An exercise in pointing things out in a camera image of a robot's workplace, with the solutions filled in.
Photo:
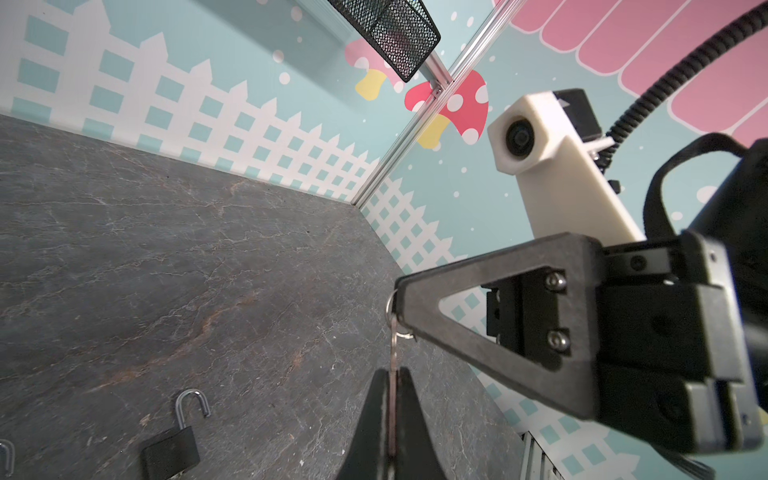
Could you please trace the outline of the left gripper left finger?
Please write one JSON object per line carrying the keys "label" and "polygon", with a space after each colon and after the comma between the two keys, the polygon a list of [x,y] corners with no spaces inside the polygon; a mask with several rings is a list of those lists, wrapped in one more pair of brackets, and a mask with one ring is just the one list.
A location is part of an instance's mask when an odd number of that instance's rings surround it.
{"label": "left gripper left finger", "polygon": [[389,371],[374,372],[337,480],[382,480],[388,476]]}

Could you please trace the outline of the key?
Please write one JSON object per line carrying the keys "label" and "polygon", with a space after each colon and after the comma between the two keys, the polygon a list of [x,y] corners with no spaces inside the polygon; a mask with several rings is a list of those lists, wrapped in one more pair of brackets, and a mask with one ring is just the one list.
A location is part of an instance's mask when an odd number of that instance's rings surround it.
{"label": "key", "polygon": [[387,415],[387,447],[388,456],[393,459],[397,453],[396,440],[396,403],[397,403],[397,340],[399,338],[413,339],[412,333],[399,333],[398,332],[398,317],[395,312],[395,297],[397,291],[394,290],[387,300],[386,304],[386,321],[390,327],[390,361],[389,361],[389,377],[388,377],[388,415]]}

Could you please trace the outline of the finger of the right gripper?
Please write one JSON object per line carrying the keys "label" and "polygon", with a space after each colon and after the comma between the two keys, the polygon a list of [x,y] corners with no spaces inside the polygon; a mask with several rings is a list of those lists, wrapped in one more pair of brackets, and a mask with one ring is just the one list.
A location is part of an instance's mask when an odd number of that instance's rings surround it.
{"label": "finger of the right gripper", "polygon": [[[579,419],[599,411],[599,241],[562,233],[399,278],[394,313],[417,337],[520,394]],[[486,331],[440,309],[481,287]]]}

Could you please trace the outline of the black padlock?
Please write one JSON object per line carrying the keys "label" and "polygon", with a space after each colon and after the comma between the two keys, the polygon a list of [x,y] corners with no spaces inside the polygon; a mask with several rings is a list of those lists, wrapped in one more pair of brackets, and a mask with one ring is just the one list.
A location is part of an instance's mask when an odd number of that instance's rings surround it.
{"label": "black padlock", "polygon": [[200,463],[194,430],[184,414],[184,401],[188,397],[197,399],[204,418],[211,416],[208,399],[201,390],[188,388],[180,392],[174,401],[176,430],[141,451],[144,479],[179,479]]}

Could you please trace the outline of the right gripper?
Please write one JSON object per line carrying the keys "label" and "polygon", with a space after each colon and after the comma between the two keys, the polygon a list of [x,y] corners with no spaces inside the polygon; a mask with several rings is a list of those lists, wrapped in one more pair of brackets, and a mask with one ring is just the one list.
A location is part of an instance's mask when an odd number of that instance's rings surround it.
{"label": "right gripper", "polygon": [[[696,157],[738,161],[676,232],[662,186]],[[646,240],[603,249],[596,418],[680,453],[751,450],[767,403],[767,143],[702,137],[658,169]]]}

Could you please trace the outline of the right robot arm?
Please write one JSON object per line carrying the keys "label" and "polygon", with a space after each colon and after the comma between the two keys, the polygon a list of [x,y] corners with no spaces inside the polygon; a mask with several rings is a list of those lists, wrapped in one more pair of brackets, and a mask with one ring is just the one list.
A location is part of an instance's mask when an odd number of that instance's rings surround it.
{"label": "right robot arm", "polygon": [[752,450],[767,406],[767,143],[663,164],[646,236],[556,234],[399,279],[394,318],[498,382],[679,453]]}

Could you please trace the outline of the teal padlock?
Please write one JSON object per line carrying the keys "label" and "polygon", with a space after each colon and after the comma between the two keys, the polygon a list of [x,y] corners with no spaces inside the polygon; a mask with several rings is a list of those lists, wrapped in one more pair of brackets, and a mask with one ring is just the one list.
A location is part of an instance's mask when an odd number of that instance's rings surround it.
{"label": "teal padlock", "polygon": [[2,474],[9,478],[13,475],[15,469],[15,445],[7,439],[0,440],[1,456],[3,460]]}

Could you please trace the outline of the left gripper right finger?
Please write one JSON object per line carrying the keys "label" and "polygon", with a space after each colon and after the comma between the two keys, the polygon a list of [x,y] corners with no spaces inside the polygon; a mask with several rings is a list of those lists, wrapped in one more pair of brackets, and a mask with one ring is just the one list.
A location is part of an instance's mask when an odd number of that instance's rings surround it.
{"label": "left gripper right finger", "polygon": [[408,368],[398,370],[395,390],[395,478],[446,480]]}

